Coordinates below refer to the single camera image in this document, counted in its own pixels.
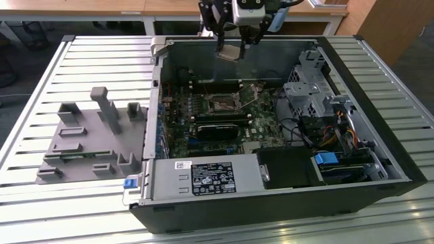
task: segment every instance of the gray post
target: gray post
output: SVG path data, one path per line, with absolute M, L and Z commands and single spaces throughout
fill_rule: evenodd
M 94 87 L 91 91 L 91 99 L 98 102 L 100 106 L 102 113 L 112 133 L 120 134 L 120 125 L 118 123 L 118 110 L 115 104 L 111 104 L 107 100 L 107 93 L 108 91 L 106 87 Z

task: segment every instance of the power supply label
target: power supply label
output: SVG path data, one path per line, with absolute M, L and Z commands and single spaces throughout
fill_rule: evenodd
M 195 196 L 237 192 L 233 163 L 193 164 L 191 184 Z

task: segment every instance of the barcode sticker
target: barcode sticker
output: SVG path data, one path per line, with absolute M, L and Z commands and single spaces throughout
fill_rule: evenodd
M 140 12 L 136 12 L 136 11 L 122 11 L 120 14 L 140 14 Z
M 175 162 L 175 169 L 190 169 L 191 168 L 191 161 L 177 161 Z

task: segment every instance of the motherboard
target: motherboard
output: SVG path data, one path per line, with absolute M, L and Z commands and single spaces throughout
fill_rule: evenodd
M 191 81 L 163 89 L 170 158 L 250 154 L 286 145 L 263 82 Z

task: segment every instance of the wooden cabinet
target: wooden cabinet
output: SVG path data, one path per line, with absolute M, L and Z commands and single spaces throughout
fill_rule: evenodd
M 434 17 L 434 0 L 350 0 L 337 35 L 361 35 L 393 65 Z

